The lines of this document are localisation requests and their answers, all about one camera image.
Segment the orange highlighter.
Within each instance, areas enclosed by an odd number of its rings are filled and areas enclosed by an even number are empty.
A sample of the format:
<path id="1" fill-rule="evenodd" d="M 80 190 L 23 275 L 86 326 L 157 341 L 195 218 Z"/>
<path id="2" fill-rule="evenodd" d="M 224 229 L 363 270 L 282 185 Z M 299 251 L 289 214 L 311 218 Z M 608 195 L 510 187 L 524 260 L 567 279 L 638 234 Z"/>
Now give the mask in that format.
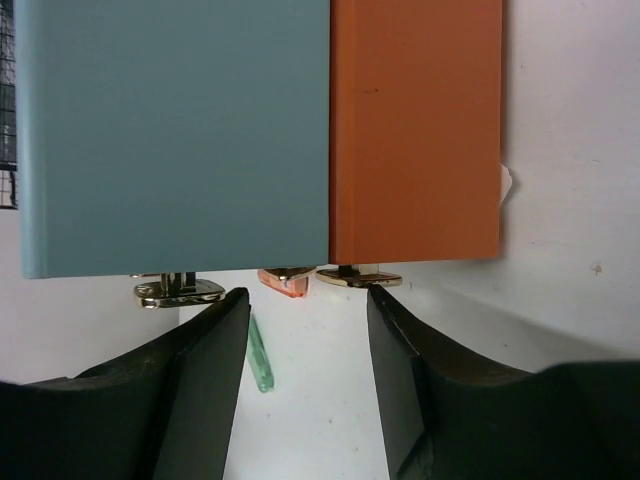
<path id="1" fill-rule="evenodd" d="M 259 281 L 289 298 L 304 298 L 309 290 L 309 278 L 314 267 L 273 268 L 257 271 Z"/>

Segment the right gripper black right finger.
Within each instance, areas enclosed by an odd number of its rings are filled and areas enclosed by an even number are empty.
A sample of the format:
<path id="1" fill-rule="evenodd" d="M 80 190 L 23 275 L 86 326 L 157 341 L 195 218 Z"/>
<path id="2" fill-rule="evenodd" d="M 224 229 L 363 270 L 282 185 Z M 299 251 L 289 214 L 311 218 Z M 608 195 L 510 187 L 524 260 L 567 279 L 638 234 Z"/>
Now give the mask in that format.
<path id="1" fill-rule="evenodd" d="M 393 479 L 635 479 L 639 365 L 537 373 L 480 355 L 379 286 L 367 324 Z"/>

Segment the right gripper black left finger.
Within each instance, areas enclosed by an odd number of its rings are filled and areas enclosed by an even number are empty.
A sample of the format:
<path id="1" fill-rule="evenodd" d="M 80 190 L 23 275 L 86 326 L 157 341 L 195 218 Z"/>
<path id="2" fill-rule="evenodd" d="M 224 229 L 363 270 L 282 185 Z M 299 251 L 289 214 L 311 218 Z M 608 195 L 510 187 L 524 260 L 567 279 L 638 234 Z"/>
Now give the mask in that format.
<path id="1" fill-rule="evenodd" d="M 76 377 L 1 386 L 5 479 L 220 479 L 247 348 L 244 288 Z"/>

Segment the green highlighter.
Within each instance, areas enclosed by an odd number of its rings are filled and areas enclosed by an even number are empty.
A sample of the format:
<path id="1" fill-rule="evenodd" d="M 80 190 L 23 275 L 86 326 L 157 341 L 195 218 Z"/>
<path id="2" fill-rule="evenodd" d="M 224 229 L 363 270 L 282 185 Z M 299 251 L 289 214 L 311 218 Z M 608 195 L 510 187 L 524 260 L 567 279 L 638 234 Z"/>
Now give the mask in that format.
<path id="1" fill-rule="evenodd" d="M 258 390 L 261 393 L 272 392 L 275 376 L 254 313 L 249 317 L 246 358 Z"/>

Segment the teal and orange drawer box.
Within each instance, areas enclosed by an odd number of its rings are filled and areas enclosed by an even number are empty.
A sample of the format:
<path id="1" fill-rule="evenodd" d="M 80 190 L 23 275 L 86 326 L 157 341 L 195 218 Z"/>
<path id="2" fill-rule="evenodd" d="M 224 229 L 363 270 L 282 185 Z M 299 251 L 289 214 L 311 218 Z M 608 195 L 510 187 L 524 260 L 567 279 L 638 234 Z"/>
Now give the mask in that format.
<path id="1" fill-rule="evenodd" d="M 206 271 L 395 284 L 500 253 L 499 1 L 18 1 L 30 279 Z"/>

